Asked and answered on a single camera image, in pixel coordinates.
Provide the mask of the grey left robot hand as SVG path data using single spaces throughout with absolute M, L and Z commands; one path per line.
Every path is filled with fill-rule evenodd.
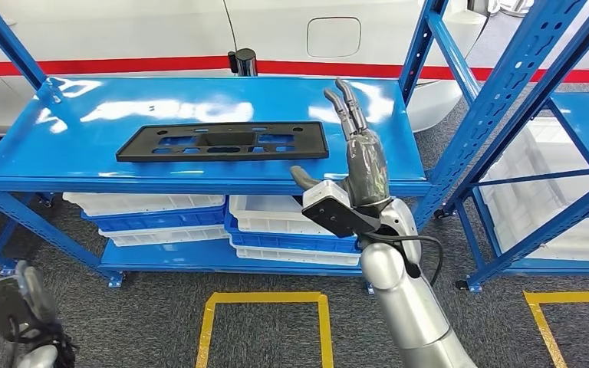
M 44 324 L 56 321 L 57 305 L 43 283 L 41 273 L 27 261 L 21 260 L 15 266 L 15 279 L 21 296 L 33 315 Z

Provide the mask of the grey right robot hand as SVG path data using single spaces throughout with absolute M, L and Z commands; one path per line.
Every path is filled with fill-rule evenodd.
M 308 209 L 323 203 L 359 208 L 378 205 L 390 199 L 387 161 L 378 135 L 369 128 L 366 117 L 349 83 L 336 79 L 341 94 L 324 89 L 340 119 L 346 140 L 348 174 L 340 182 L 311 178 L 300 166 L 292 166 L 290 174 L 304 190 L 303 206 Z

